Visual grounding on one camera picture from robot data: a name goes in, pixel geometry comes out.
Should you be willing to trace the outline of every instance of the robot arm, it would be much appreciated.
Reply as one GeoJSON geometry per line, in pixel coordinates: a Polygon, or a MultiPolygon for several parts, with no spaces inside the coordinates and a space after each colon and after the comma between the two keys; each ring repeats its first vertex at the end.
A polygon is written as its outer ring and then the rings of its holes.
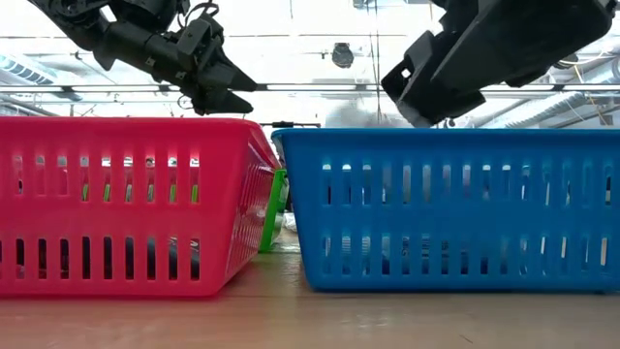
{"type": "Polygon", "coordinates": [[[520,87],[601,38],[616,0],[432,0],[446,10],[444,31],[420,36],[381,81],[417,127],[484,103],[480,89],[520,87]]]}
{"type": "Polygon", "coordinates": [[[179,15],[188,15],[189,0],[28,1],[76,45],[93,51],[106,70],[119,59],[156,81],[177,85],[200,115],[252,111],[248,102],[229,91],[254,91],[257,84],[222,50],[224,29],[212,17],[218,11],[212,0],[198,5],[194,10],[203,9],[200,17],[177,32],[168,28],[179,15]],[[102,15],[106,6],[116,21],[102,15]]]}

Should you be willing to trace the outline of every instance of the table surface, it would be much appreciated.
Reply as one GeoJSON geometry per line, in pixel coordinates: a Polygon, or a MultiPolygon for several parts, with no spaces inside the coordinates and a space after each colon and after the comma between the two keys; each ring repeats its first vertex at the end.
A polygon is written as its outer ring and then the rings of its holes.
{"type": "Polygon", "coordinates": [[[294,238],[215,299],[0,301],[0,348],[613,348],[614,296],[319,294],[294,238]]]}

